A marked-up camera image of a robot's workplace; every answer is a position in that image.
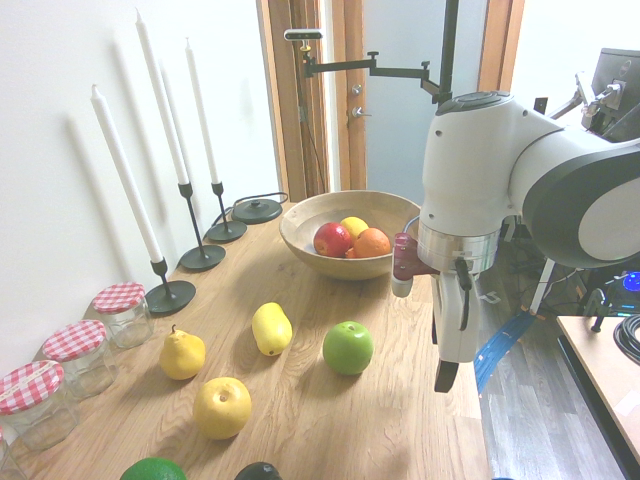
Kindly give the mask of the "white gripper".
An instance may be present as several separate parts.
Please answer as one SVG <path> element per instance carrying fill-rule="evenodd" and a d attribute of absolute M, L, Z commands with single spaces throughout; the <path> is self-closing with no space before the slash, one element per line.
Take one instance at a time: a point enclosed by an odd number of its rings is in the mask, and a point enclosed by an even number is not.
<path fill-rule="evenodd" d="M 466 328 L 461 329 L 465 292 L 458 277 L 443 273 L 432 281 L 435 328 L 440 361 L 436 370 L 434 391 L 448 393 L 455 382 L 458 364 L 472 362 L 477 351 L 481 320 L 481 301 L 477 285 L 471 278 Z"/>

